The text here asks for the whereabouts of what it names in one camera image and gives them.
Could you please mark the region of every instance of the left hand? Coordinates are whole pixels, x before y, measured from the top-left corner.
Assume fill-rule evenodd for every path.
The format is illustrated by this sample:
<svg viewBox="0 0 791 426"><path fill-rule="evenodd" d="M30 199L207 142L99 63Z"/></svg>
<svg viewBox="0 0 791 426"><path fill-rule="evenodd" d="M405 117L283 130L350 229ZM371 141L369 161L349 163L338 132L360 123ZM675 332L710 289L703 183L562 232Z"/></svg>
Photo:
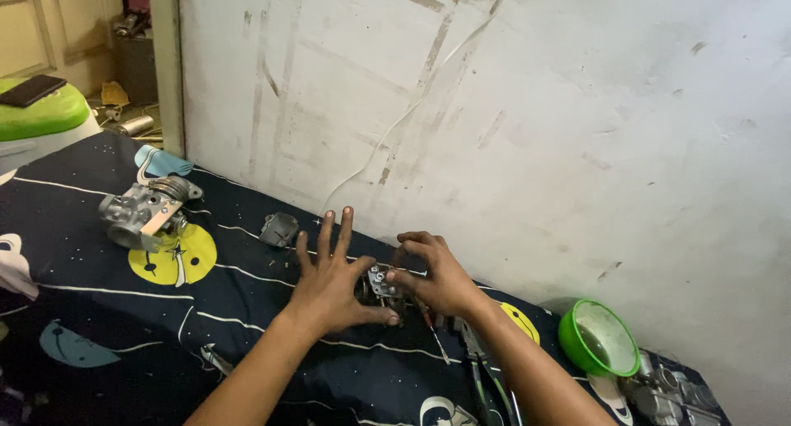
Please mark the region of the left hand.
<svg viewBox="0 0 791 426"><path fill-rule="evenodd" d="M343 209L338 245L330 254L330 234L335 224L335 212L324 215L319 233L316 263L308 254L308 234L300 231L297 238L297 257L302 277L285 309L306 329L321 338L329 332L338 332L357 324L396 325L398 314L385 307L363 306L354 298L354 284L360 275L377 261L364 256L353 263L346 261L346 250L351 242L353 209Z"/></svg>

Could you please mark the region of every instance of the hand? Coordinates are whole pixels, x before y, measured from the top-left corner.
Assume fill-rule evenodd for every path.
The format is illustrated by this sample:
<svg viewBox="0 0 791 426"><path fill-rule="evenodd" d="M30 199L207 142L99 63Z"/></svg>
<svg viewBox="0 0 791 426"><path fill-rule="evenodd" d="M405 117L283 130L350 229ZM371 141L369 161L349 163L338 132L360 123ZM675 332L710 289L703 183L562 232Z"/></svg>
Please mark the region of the hand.
<svg viewBox="0 0 791 426"><path fill-rule="evenodd" d="M401 246L396 260L405 253L423 258L429 267L426 277L414 276L405 270L390 270L384 280L409 290L429 307L445 316L464 318L473 302L488 296L472 282L467 272L450 253L441 236L426 231L409 231L398 235Z"/></svg>
<svg viewBox="0 0 791 426"><path fill-rule="evenodd" d="M346 250L351 242L353 210L343 209L338 245L330 254L330 234L335 224L335 212L327 211L321 223L316 264L308 254L308 234L301 231L297 238L297 257L302 277L283 313L296 319L316 339L329 332L337 332L351 325L381 323L396 325L398 314L384 307L362 306L354 298L354 284L360 275L377 261L364 256L353 263L346 261Z"/></svg>

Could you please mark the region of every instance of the white wall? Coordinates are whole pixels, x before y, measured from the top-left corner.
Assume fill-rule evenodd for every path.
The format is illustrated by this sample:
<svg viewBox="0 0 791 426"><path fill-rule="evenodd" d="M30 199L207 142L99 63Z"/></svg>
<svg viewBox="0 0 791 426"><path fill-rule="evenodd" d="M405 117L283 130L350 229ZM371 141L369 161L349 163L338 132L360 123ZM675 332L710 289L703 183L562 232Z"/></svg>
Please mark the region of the white wall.
<svg viewBox="0 0 791 426"><path fill-rule="evenodd" d="M319 211L493 3L181 0L187 156ZM605 302L736 424L787 423L789 5L504 0L323 209Z"/></svg>

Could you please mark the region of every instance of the green container lid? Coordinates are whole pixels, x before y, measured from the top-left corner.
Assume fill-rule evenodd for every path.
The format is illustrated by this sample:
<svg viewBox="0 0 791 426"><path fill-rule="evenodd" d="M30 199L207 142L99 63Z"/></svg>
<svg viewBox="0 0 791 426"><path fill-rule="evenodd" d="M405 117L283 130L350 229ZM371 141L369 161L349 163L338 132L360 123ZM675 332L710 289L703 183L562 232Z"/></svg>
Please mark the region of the green container lid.
<svg viewBox="0 0 791 426"><path fill-rule="evenodd" d="M25 80L0 79L0 94ZM80 126L89 115L85 98L67 84L26 108L0 105L0 142L68 131Z"/></svg>
<svg viewBox="0 0 791 426"><path fill-rule="evenodd" d="M558 328L560 347L569 360L591 375L634 375L640 351L621 320L602 304L579 300L563 315Z"/></svg>

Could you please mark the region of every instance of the yellow smiley face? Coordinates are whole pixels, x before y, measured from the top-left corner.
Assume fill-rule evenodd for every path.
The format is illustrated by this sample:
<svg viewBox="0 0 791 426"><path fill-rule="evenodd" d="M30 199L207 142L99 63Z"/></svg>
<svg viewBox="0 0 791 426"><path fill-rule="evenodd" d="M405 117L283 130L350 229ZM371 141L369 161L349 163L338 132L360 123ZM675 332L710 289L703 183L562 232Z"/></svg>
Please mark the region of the yellow smiley face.
<svg viewBox="0 0 791 426"><path fill-rule="evenodd" d="M517 309L516 307L510 305L507 302L500 302L500 309L505 311L511 321L517 323L519 328L527 333L530 338L532 338L536 344L541 345L541 337L539 336L539 331L536 330L536 327L533 323L528 319L528 317L524 316L521 310Z"/></svg>
<svg viewBox="0 0 791 426"><path fill-rule="evenodd" d="M217 262L214 239L201 226L187 224L182 234L165 235L159 253L129 250L129 265L141 278L181 287L203 279Z"/></svg>

